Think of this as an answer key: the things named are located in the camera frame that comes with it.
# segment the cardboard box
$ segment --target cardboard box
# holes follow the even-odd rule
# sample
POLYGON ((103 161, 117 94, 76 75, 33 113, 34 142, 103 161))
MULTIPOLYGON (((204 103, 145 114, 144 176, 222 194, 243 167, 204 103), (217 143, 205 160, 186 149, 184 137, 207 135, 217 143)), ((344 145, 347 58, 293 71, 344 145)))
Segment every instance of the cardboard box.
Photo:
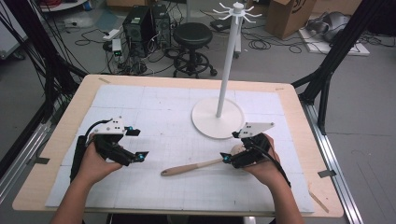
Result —
POLYGON ((109 7, 149 6, 150 0, 106 0, 109 7))
POLYGON ((353 15, 361 0, 317 0, 312 14, 338 11, 345 15, 353 15))
POLYGON ((272 0, 265 30, 284 39, 304 27, 317 0, 272 0))

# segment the spoon handle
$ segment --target spoon handle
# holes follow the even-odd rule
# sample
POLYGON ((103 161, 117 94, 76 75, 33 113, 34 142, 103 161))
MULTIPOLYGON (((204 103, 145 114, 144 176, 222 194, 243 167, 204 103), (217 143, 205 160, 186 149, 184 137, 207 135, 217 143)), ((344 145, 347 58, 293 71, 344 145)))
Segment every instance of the spoon handle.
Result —
POLYGON ((202 168, 202 167, 206 167, 209 165, 213 165, 216 163, 221 162, 222 159, 216 159, 213 161, 204 161, 204 162, 198 162, 198 163, 194 163, 194 164, 189 164, 189 165, 182 165, 182 166, 177 166, 177 167, 172 167, 169 169, 166 169, 164 171, 161 172, 162 176, 169 176, 169 175, 179 175, 179 174, 183 174, 186 173, 188 171, 191 170, 195 170, 198 168, 202 168))

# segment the forearm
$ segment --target forearm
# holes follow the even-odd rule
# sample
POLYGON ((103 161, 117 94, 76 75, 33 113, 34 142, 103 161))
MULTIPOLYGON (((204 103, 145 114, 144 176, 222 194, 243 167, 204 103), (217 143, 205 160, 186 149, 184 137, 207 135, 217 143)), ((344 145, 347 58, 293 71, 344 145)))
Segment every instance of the forearm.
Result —
POLYGON ((276 224, 301 224, 303 217, 294 200, 291 188, 281 174, 276 174, 269 183, 266 183, 274 199, 276 224))
POLYGON ((67 189, 51 224, 80 224, 91 187, 76 178, 67 189))

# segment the wooden table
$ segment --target wooden table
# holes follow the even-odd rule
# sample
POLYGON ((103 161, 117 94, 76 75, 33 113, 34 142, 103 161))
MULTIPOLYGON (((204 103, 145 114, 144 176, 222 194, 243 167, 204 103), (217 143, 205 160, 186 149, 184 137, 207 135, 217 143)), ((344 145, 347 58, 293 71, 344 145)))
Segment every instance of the wooden table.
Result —
MULTIPOLYGON (((53 211, 45 206, 51 187, 56 179, 64 154, 73 142, 77 129, 91 106, 101 85, 135 85, 171 88, 216 89, 219 80, 167 78, 167 77, 118 77, 86 76, 67 107, 52 137, 41 153, 49 158, 48 164, 36 164, 26 178, 13 208, 22 211, 53 211)), ((291 136, 304 170, 305 179, 315 206, 309 217, 341 217, 344 210, 329 177, 321 178, 318 172, 326 170, 318 145, 311 132, 295 89, 290 84, 229 81, 229 90, 276 92, 280 98, 291 136)), ((131 212, 120 209, 89 209, 88 212, 131 212)))

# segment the stool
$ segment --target stool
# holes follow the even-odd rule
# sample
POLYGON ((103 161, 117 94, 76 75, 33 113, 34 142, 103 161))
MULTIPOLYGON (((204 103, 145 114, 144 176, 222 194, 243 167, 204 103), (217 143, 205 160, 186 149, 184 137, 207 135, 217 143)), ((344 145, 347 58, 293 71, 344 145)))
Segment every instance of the stool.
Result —
POLYGON ((210 67, 212 77, 218 74, 218 71, 213 68, 206 56, 196 52, 197 49, 201 49, 210 43, 213 38, 213 34, 207 26, 198 22, 187 22, 175 29, 173 37, 183 49, 188 50, 188 52, 183 50, 174 59, 174 67, 176 68, 174 77, 177 76, 177 71, 179 71, 199 78, 198 74, 204 72, 207 67, 210 67))

